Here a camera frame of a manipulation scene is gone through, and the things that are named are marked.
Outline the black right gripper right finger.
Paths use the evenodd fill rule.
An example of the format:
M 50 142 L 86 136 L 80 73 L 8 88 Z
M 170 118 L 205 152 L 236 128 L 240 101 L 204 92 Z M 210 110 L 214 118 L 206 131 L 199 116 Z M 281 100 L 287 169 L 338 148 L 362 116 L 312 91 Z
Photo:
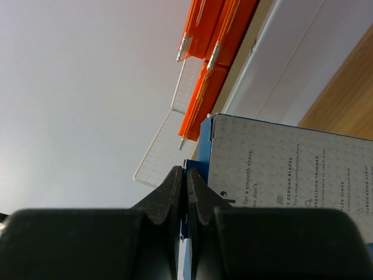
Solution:
M 237 208 L 186 173 L 192 279 L 371 279 L 372 257 L 335 209 Z

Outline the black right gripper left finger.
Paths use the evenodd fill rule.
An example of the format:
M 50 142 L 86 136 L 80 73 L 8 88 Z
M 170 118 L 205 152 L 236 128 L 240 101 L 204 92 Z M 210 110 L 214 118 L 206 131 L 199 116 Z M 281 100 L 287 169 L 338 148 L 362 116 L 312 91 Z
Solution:
M 23 209 L 1 230 L 2 279 L 176 279 L 182 168 L 129 209 Z

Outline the Harry's box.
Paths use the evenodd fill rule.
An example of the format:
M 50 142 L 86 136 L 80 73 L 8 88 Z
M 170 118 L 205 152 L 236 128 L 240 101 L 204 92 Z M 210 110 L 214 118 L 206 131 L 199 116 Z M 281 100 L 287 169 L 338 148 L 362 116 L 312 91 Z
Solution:
M 202 123 L 198 159 L 187 169 L 233 207 L 342 211 L 372 257 L 370 140 L 216 114 Z

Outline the orange Gillette box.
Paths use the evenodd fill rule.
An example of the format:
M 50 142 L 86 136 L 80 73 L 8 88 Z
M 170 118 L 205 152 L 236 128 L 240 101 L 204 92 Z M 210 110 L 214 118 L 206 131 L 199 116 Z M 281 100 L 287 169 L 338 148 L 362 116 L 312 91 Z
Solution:
M 207 48 L 208 71 L 215 65 L 229 67 L 232 64 L 257 3 L 255 0 L 224 1 Z
M 224 3 L 225 1 L 222 0 L 191 1 L 176 57 L 177 62 L 188 57 L 203 59 L 206 56 L 210 39 Z
M 220 94 L 226 80 L 229 68 L 217 64 L 208 70 L 209 61 L 202 64 L 195 88 L 188 104 L 178 135 L 182 138 L 181 151 L 187 140 L 197 141 L 200 135 L 200 125 L 208 114 Z

